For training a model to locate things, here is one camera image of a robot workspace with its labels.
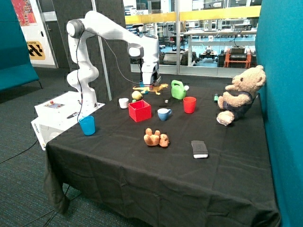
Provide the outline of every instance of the teddy bear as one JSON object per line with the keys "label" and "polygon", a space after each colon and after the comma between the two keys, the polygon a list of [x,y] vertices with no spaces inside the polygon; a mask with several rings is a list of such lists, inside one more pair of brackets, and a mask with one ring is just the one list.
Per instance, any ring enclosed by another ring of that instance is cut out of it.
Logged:
{"label": "teddy bear", "polygon": [[159,130],[152,134],[152,130],[147,128],[145,130],[144,141],[148,146],[157,146],[158,144],[166,148],[169,145],[169,138],[166,134],[161,134]]}
{"label": "teddy bear", "polygon": [[[218,114],[217,121],[225,126],[233,121],[243,117],[251,108],[257,91],[266,82],[266,75],[263,66],[258,65],[244,71],[242,74],[232,79],[232,85],[225,87],[223,96],[218,97],[218,105],[221,110],[225,110]],[[237,96],[232,95],[228,91],[237,91]]]}

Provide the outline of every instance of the red cup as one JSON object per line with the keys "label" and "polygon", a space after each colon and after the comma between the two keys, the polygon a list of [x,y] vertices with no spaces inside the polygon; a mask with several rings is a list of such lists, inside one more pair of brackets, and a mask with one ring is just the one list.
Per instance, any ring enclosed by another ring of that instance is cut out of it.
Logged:
{"label": "red cup", "polygon": [[184,112],[185,113],[193,113],[195,111],[197,99],[194,97],[185,97],[183,99]]}

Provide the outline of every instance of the door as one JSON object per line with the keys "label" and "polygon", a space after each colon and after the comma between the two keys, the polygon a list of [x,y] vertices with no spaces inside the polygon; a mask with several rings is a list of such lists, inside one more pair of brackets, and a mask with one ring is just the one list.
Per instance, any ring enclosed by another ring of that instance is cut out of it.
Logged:
{"label": "door", "polygon": [[52,45],[36,0],[11,0],[34,67],[57,68]]}

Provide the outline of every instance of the white control box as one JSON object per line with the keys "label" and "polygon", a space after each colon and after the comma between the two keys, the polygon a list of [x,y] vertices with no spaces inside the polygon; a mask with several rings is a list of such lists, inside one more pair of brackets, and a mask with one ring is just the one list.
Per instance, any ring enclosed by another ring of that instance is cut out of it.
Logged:
{"label": "white control box", "polygon": [[[60,135],[62,132],[74,126],[77,121],[78,113],[81,109],[81,102],[77,98],[78,92],[69,91],[61,96],[55,97],[44,103],[35,106],[38,117],[31,124],[39,140],[42,150],[46,144]],[[105,104],[98,105],[89,111],[89,114],[98,110]]]}

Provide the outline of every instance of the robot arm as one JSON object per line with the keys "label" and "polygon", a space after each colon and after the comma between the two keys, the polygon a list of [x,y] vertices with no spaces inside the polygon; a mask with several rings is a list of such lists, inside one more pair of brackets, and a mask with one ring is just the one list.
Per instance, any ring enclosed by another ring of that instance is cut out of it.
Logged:
{"label": "robot arm", "polygon": [[67,81],[79,91],[79,100],[82,100],[80,113],[82,116],[88,115],[86,112],[97,106],[96,93],[89,87],[89,82],[98,77],[99,71],[91,64],[86,46],[86,39],[94,35],[128,42],[129,56],[144,61],[141,68],[143,84],[145,86],[158,85],[160,81],[159,41],[155,36],[138,37],[95,11],[89,11],[84,19],[69,21],[66,30],[69,34],[71,59],[79,65],[79,70],[71,72],[67,76]]}
{"label": "robot arm", "polygon": [[159,80],[159,41],[155,36],[138,37],[116,24],[104,15],[89,11],[84,19],[71,20],[67,24],[69,34],[69,48],[73,62],[77,62],[76,49],[78,46],[78,62],[87,61],[86,38],[93,35],[101,36],[105,39],[124,40],[129,43],[128,54],[131,58],[142,58],[143,84],[156,85]]}

